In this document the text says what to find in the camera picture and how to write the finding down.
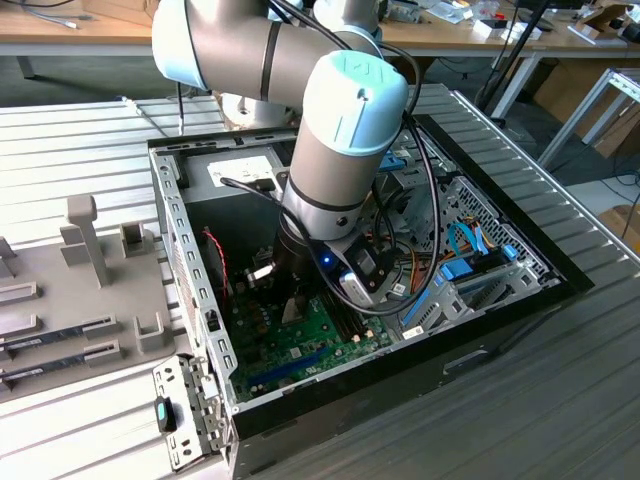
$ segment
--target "red wire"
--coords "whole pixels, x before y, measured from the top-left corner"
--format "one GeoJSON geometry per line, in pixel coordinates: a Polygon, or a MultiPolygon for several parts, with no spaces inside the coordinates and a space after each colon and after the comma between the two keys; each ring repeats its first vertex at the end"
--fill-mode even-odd
{"type": "Polygon", "coordinates": [[[220,254],[220,260],[222,261],[222,274],[223,274],[222,284],[224,286],[224,296],[226,298],[226,296],[227,296],[227,282],[228,282],[228,278],[227,278],[227,262],[224,259],[224,252],[222,250],[222,246],[220,245],[220,242],[218,242],[218,240],[216,240],[216,237],[211,235],[211,233],[207,232],[206,230],[204,230],[202,233],[204,233],[209,238],[209,240],[211,240],[215,244],[216,248],[218,249],[218,253],[220,254]]]}

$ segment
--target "gray part holder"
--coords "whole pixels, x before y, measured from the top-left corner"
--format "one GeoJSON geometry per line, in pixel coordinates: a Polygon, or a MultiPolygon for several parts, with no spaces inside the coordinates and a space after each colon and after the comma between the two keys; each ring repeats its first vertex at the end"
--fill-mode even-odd
{"type": "Polygon", "coordinates": [[[0,287],[0,307],[35,300],[40,297],[40,293],[36,282],[0,287]]]}
{"type": "Polygon", "coordinates": [[[146,255],[153,251],[153,234],[145,230],[142,223],[129,222],[120,225],[120,242],[124,258],[146,255]]]}
{"type": "Polygon", "coordinates": [[[67,198],[67,220],[80,228],[87,252],[98,277],[100,288],[110,284],[109,272],[104,255],[100,250],[93,221],[98,218],[96,201],[91,195],[78,195],[67,198]]]}
{"type": "MultiPolygon", "coordinates": [[[[102,343],[115,339],[119,342],[120,350],[125,353],[124,358],[105,363],[100,367],[89,367],[83,364],[52,371],[46,375],[34,376],[25,381],[9,382],[11,391],[0,396],[0,403],[151,360],[166,358],[175,352],[175,345],[170,336],[171,322],[162,282],[162,271],[155,251],[152,254],[125,259],[122,256],[119,235],[106,235],[99,237],[99,240],[113,280],[107,288],[96,288],[96,274],[90,263],[73,268],[67,267],[60,253],[62,241],[57,245],[42,245],[21,250],[18,257],[9,259],[8,263],[16,275],[15,280],[10,281],[17,284],[35,282],[43,295],[34,300],[0,306],[0,324],[3,323],[2,320],[11,316],[16,319],[16,322],[12,321],[12,323],[23,326],[29,317],[35,314],[42,319],[42,328],[27,335],[37,336],[69,327],[79,326],[87,329],[89,327],[83,325],[83,322],[91,319],[102,318],[105,319],[105,324],[109,324],[111,323],[109,317],[113,315],[117,319],[118,331],[104,327],[106,330],[103,328],[96,332],[89,330],[86,335],[83,332],[78,337],[67,338],[38,348],[19,350],[10,363],[0,363],[0,368],[18,370],[74,354],[81,355],[83,349],[93,342],[102,343]],[[161,313],[165,334],[169,333],[165,346],[162,349],[140,354],[133,317],[137,315],[142,325],[147,326],[154,322],[156,312],[161,313]],[[104,336],[88,340],[93,333],[98,332],[104,336]]],[[[2,282],[7,281],[0,281],[0,285],[5,286],[6,284],[2,282]]],[[[9,337],[4,333],[0,333],[0,336],[11,340],[20,338],[9,337]]]]}
{"type": "MultiPolygon", "coordinates": [[[[85,320],[83,323],[92,322],[97,319],[85,320]]],[[[120,324],[115,315],[109,315],[109,321],[100,325],[85,327],[82,329],[87,340],[94,340],[105,335],[113,335],[120,331],[120,324]]]]}
{"type": "Polygon", "coordinates": [[[140,325],[140,319],[133,317],[133,330],[140,354],[164,348],[167,336],[172,335],[171,332],[165,331],[160,312],[156,312],[156,325],[153,327],[142,327],[140,325]]]}
{"type": "Polygon", "coordinates": [[[11,352],[4,347],[0,347],[0,362],[11,361],[13,355],[11,352]]]}
{"type": "Polygon", "coordinates": [[[99,343],[97,345],[91,345],[84,349],[84,361],[89,367],[101,367],[107,363],[122,360],[123,351],[120,350],[120,343],[118,340],[111,340],[110,342],[99,343]],[[101,350],[104,347],[113,347],[106,352],[92,353],[96,350],[101,350]]]}
{"type": "Polygon", "coordinates": [[[18,335],[24,335],[26,333],[37,332],[41,328],[42,322],[36,314],[26,316],[22,314],[9,313],[7,315],[3,313],[0,317],[0,335],[3,337],[17,337],[18,335]]]}
{"type": "Polygon", "coordinates": [[[4,257],[0,256],[0,279],[1,278],[13,278],[13,272],[9,268],[9,265],[4,260],[4,257]]]}
{"type": "Polygon", "coordinates": [[[2,395],[3,393],[7,393],[11,391],[11,386],[5,382],[4,380],[0,380],[0,395],[2,395]]]}
{"type": "Polygon", "coordinates": [[[84,243],[60,247],[60,253],[69,268],[91,262],[89,251],[84,243]]]}
{"type": "Polygon", "coordinates": [[[9,242],[7,242],[4,237],[0,237],[0,257],[6,259],[13,258],[15,256],[16,254],[13,253],[13,250],[11,250],[11,245],[9,245],[9,242]]]}
{"type": "Polygon", "coordinates": [[[62,235],[62,240],[64,240],[65,245],[84,243],[82,231],[75,225],[60,227],[60,235],[62,235]]]}

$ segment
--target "small green label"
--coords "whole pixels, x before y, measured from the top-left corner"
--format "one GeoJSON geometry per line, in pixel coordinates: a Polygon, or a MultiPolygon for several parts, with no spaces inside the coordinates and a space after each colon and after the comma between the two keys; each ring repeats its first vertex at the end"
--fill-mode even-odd
{"type": "Polygon", "coordinates": [[[167,416],[167,411],[164,407],[164,403],[158,405],[158,420],[164,420],[167,416]]]}

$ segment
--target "white box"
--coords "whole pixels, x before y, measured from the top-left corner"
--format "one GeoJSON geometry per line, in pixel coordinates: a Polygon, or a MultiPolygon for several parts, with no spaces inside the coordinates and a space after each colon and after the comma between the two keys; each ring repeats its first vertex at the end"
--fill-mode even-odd
{"type": "MultiPolygon", "coordinates": [[[[527,28],[526,23],[516,22],[515,25],[513,26],[513,31],[511,32],[511,35],[509,35],[509,30],[511,29],[511,22],[508,22],[507,28],[503,30],[502,35],[500,35],[500,38],[502,38],[503,40],[506,40],[507,37],[509,37],[509,43],[512,43],[520,38],[520,35],[522,35],[525,28],[527,28]]],[[[533,30],[531,30],[531,35],[529,35],[529,38],[527,39],[527,41],[538,40],[540,39],[540,35],[542,35],[542,30],[540,30],[538,27],[533,27],[533,30]]]]}
{"type": "Polygon", "coordinates": [[[483,38],[500,38],[504,32],[504,28],[491,28],[482,20],[476,20],[473,23],[473,31],[483,38]]]}

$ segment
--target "blue cable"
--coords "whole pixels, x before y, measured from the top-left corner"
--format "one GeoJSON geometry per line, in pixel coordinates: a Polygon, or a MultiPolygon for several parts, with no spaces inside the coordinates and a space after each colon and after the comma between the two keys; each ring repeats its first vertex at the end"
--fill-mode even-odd
{"type": "Polygon", "coordinates": [[[456,242],[456,228],[467,237],[467,240],[469,240],[469,243],[471,244],[471,248],[473,248],[474,251],[477,251],[478,242],[476,241],[476,237],[471,229],[464,223],[454,223],[449,227],[449,244],[451,244],[453,252],[456,255],[460,255],[460,249],[458,248],[458,243],[456,242]]]}
{"type": "Polygon", "coordinates": [[[484,238],[482,238],[482,228],[480,228],[480,225],[476,227],[476,241],[478,242],[478,250],[480,250],[483,255],[487,255],[489,253],[489,250],[487,250],[487,247],[484,244],[484,238]]]}

